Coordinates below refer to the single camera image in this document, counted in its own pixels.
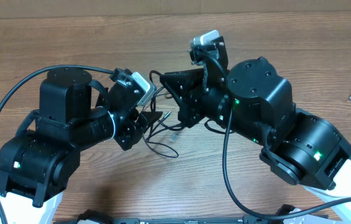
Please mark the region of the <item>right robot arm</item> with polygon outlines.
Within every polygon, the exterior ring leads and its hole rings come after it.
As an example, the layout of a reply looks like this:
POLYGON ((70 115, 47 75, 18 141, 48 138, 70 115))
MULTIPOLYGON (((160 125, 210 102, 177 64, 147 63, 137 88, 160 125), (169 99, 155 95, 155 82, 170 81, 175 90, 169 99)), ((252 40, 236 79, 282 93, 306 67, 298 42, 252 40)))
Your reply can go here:
POLYGON ((351 144, 339 130, 298 108, 290 82, 266 58, 229 68, 223 37, 192 43, 189 54, 195 69, 160 77, 179 106, 179 121, 191 128, 208 118, 259 144, 274 174, 323 201, 299 216, 332 208, 351 223, 351 144))

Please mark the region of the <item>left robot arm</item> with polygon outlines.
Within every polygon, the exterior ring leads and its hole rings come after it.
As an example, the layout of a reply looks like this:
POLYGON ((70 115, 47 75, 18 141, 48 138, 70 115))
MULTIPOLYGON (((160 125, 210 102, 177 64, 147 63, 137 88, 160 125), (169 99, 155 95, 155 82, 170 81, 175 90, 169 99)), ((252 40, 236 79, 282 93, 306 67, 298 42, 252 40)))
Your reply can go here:
POLYGON ((0 221, 50 223, 82 151, 115 140, 137 144, 158 112, 138 111, 156 86, 138 72, 109 71, 111 88, 92 78, 93 67, 43 69, 39 108, 31 111, 0 150, 0 221))

